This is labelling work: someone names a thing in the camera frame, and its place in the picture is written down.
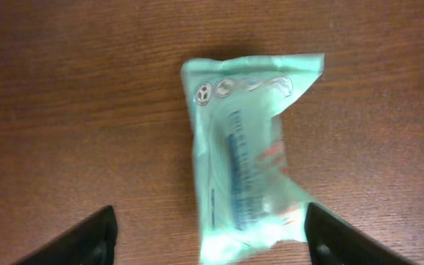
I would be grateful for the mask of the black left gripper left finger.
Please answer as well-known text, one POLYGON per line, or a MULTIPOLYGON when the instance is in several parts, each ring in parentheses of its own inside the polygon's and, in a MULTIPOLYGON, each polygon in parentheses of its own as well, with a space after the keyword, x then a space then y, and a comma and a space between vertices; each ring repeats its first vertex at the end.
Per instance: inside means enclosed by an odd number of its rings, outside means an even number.
POLYGON ((118 225, 106 205, 16 265, 113 265, 118 225))

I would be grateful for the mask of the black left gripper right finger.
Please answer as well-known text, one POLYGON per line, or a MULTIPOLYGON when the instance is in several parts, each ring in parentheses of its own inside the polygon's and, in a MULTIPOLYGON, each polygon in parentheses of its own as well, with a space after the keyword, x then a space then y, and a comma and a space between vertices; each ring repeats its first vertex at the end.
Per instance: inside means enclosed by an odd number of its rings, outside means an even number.
POLYGON ((315 202, 308 204, 304 228, 312 265, 414 264, 315 202))

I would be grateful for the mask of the light green wipes packet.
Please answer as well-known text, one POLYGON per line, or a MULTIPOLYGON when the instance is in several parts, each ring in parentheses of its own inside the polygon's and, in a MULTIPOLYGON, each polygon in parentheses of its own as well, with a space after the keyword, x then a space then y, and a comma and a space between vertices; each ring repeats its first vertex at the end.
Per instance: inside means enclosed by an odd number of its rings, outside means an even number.
POLYGON ((201 264, 234 264, 280 241, 306 241, 312 198, 290 177, 280 115, 317 81, 324 59, 184 62, 201 264))

